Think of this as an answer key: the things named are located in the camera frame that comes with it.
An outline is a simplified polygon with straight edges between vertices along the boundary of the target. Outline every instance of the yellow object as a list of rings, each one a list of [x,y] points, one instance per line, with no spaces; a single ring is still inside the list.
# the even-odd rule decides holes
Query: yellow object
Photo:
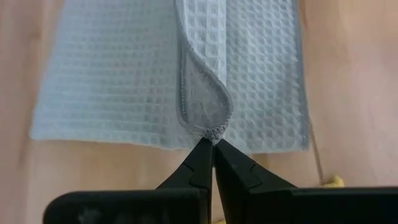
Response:
[[[325,188],[344,187],[344,181],[341,177],[334,175],[328,183],[322,185]]]

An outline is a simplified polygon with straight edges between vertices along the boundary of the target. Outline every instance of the wooden surface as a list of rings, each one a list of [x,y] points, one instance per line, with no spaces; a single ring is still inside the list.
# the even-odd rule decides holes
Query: wooden surface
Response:
[[[153,188],[188,153],[29,139],[61,5],[0,0],[0,223],[40,223],[45,205],[71,190]],[[300,1],[313,144],[255,155],[258,163],[302,187],[332,174],[352,186],[398,184],[397,7],[396,0]]]

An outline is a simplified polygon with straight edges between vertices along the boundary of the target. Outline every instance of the cloth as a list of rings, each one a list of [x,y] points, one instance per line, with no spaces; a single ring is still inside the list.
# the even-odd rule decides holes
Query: cloth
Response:
[[[306,149],[296,0],[66,0],[34,139]]]

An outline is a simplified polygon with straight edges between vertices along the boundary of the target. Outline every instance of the wood grain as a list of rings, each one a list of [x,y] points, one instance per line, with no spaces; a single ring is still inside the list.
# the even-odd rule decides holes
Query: wood grain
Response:
[[[40,223],[46,204],[71,190],[153,188],[188,153],[28,138],[61,7],[62,0],[0,0],[1,223]],[[300,0],[314,144],[253,156],[258,163],[301,187],[332,174],[348,185],[398,184],[397,7],[395,0]]]

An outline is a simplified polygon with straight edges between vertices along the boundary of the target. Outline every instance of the wooden table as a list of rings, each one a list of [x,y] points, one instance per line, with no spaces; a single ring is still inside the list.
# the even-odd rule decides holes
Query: wooden table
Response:
[[[154,188],[188,154],[29,139],[61,6],[61,0],[0,0],[1,223],[40,223],[46,204],[71,190]],[[332,174],[351,186],[398,184],[397,7],[396,0],[300,1],[312,145],[307,152],[256,155],[258,163],[302,187]]]

